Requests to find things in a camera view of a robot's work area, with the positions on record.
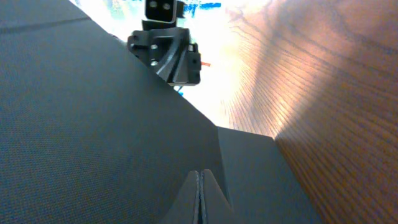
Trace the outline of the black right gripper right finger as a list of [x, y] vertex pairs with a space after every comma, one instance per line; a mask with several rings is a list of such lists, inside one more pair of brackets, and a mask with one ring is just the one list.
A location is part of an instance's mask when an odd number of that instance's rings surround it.
[[200, 176], [201, 220], [206, 224], [238, 224], [239, 218], [209, 169]]

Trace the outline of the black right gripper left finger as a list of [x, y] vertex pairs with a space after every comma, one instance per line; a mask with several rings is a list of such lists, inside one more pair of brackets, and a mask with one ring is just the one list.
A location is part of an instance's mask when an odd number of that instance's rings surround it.
[[199, 209], [199, 173], [190, 171], [160, 224], [196, 224]]

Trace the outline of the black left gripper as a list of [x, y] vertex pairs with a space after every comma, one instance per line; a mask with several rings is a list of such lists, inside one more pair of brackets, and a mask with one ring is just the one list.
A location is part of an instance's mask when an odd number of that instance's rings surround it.
[[181, 27], [135, 30], [127, 39], [129, 51], [171, 86], [201, 82], [201, 54], [191, 43], [190, 30]]

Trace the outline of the black box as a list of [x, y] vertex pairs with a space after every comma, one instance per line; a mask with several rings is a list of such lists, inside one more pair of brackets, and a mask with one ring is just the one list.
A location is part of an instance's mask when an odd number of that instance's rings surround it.
[[1, 222], [160, 223], [190, 171], [239, 223], [320, 223], [274, 140], [219, 128], [69, 1], [1, 2]]

